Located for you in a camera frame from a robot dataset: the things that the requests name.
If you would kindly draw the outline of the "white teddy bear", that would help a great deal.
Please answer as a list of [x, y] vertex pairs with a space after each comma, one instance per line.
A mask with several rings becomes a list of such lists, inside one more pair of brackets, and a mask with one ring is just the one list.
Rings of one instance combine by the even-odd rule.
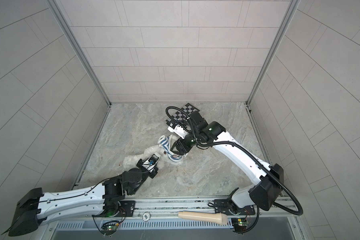
[[152, 147], [149, 147], [147, 149], [144, 150], [144, 152], [140, 155], [134, 155], [134, 156], [127, 156], [124, 158], [122, 164], [124, 169], [129, 169], [132, 167], [135, 167], [136, 164], [138, 163], [138, 161], [140, 159], [142, 160], [147, 160], [149, 157], [151, 157], [153, 154], [156, 154], [157, 156], [159, 156], [159, 161], [158, 161], [158, 167], [162, 168], [165, 166], [165, 164], [176, 164], [175, 162], [172, 162], [166, 152], [164, 152], [164, 150], [157, 144], [154, 145]]

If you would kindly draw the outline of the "blue white striped sweater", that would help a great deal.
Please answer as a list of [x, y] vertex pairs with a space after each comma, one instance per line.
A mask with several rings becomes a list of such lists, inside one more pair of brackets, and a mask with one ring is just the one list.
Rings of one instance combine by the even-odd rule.
[[169, 135], [169, 136], [165, 136], [162, 135], [159, 140], [158, 140], [158, 145], [164, 150], [164, 152], [166, 152], [168, 158], [175, 163], [181, 162], [185, 156], [181, 156], [179, 154], [175, 154], [172, 150], [171, 147], [172, 145], [179, 139], [179, 137], [175, 136], [175, 135]]

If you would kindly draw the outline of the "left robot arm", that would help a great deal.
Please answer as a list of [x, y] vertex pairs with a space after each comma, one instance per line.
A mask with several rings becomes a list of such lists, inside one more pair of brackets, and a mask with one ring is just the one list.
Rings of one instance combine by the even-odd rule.
[[42, 188], [32, 189], [17, 202], [11, 226], [5, 233], [10, 237], [22, 236], [43, 224], [81, 215], [125, 219], [128, 209], [121, 201], [127, 195], [134, 195], [158, 170], [155, 164], [138, 165], [92, 187], [67, 192], [44, 193]]

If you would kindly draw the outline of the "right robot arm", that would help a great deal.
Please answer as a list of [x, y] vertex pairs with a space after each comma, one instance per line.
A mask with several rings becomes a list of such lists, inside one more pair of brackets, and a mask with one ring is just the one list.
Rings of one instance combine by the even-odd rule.
[[218, 122], [207, 123], [198, 113], [177, 112], [167, 120], [169, 130], [180, 138], [171, 145], [179, 156], [186, 155], [194, 146], [213, 147], [242, 170], [252, 182], [251, 186], [234, 190], [227, 208], [237, 214], [241, 209], [255, 205], [268, 211], [283, 191], [284, 170], [278, 164], [270, 165], [240, 145]]

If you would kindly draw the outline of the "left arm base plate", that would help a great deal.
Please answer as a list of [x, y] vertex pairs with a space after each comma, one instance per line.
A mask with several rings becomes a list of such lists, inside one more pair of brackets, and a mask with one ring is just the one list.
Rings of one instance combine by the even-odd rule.
[[103, 211], [95, 215], [98, 218], [114, 218], [114, 217], [132, 217], [134, 213], [135, 201], [117, 201], [114, 203], [105, 203]]

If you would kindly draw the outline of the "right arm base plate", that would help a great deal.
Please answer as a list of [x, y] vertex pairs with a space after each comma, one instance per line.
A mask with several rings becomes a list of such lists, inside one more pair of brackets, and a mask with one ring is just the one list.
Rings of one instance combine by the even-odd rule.
[[208, 206], [213, 208], [215, 213], [223, 213], [227, 216], [254, 216], [256, 214], [254, 207], [245, 206], [244, 208], [238, 208], [228, 199], [215, 199], [208, 203]]

